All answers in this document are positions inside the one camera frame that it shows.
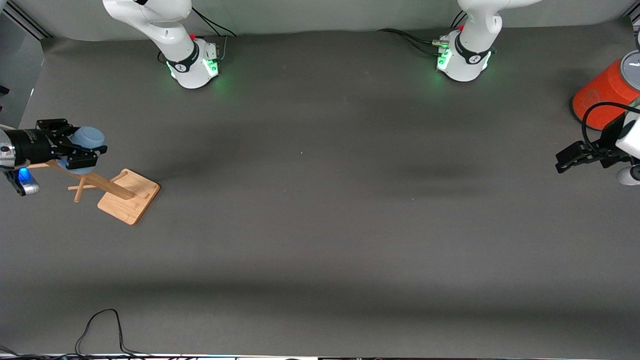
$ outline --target green led light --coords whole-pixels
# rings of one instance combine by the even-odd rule
[[[169,62],[166,62],[166,66],[169,68],[169,71],[171,72],[171,77],[175,79],[175,74],[173,73],[173,69],[171,68],[171,65],[169,65]]]
[[[438,61],[438,69],[445,70],[447,65],[449,64],[449,60],[451,59],[451,49],[447,49],[444,54],[440,55],[440,60]]]
[[[486,60],[484,61],[484,65],[482,65],[482,69],[486,69],[486,66],[489,64],[489,58],[491,57],[491,51],[486,55]]]
[[[218,68],[216,67],[214,60],[202,59],[202,63],[211,77],[218,75]]]

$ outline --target wooden stick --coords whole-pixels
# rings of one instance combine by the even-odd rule
[[[74,202],[80,202],[80,198],[82,197],[82,190],[84,189],[85,182],[86,182],[86,178],[83,176],[80,179],[80,185],[78,185],[78,191],[76,191],[76,197],[74,197]]]
[[[95,185],[95,187],[102,189],[108,193],[112,193],[113,195],[116,195],[121,199],[131,200],[136,196],[136,193],[132,192],[131,190],[127,190],[122,186],[115,184],[105,179],[104,177],[96,174],[95,172],[90,172],[89,174],[85,174],[85,175],[77,175],[77,174],[72,174],[66,171],[65,169],[59,167],[55,160],[49,160],[47,161],[47,164],[49,164],[49,166],[52,168],[57,168],[58,170],[73,176],[76,179],[82,179],[83,177],[85,177],[87,183],[91,185]]]
[[[123,172],[119,173],[118,176],[116,176],[113,179],[111,179],[111,181],[116,181],[117,179],[120,179],[121,177],[127,175],[128,173],[129,173],[128,171],[123,171]],[[78,186],[69,186],[67,188],[67,190],[78,190],[78,188],[79,188]],[[95,186],[95,185],[85,185],[84,188],[85,189],[97,189],[98,187]]]
[[[41,168],[41,167],[49,167],[49,164],[47,163],[33,164],[33,165],[29,165],[27,168]]]
[[[78,190],[80,188],[80,186],[69,186],[67,188],[67,190]],[[98,187],[95,185],[85,185],[84,186],[85,189],[97,189]]]

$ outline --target gray table surface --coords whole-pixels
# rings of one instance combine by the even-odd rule
[[[554,168],[568,99],[633,43],[505,29],[455,83],[389,33],[243,36],[185,90],[150,41],[47,42],[22,127],[97,126],[101,174],[162,190],[131,227],[58,172],[3,183],[0,343],[72,351],[115,307],[145,352],[637,359],[640,189]],[[94,325],[83,351],[117,351]]]

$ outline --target white wall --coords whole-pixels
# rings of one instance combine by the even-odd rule
[[[102,0],[15,0],[57,37],[78,40],[143,38],[113,20]],[[505,26],[594,24],[619,17],[634,0],[543,0],[502,12]],[[385,27],[445,27],[460,10],[455,0],[193,0],[193,6],[238,34],[317,30],[374,30]],[[194,14],[189,32],[212,31]]]
[[[0,85],[9,94],[0,97],[0,124],[18,127],[31,89],[40,73],[44,59],[40,42],[0,14]]]

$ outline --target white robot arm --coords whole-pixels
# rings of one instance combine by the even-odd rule
[[[628,112],[625,123],[616,140],[616,147],[632,159],[640,159],[640,115]],[[622,185],[640,185],[640,164],[625,167],[616,174]]]
[[[191,0],[102,0],[109,15],[148,36],[162,51],[172,76],[185,88],[199,88],[218,75],[215,44],[192,39],[179,23]]]
[[[438,62],[437,69],[456,81],[472,81],[486,68],[491,46],[502,29],[499,11],[521,8],[542,0],[458,0],[468,19],[463,30],[454,30],[440,37],[449,47]]]

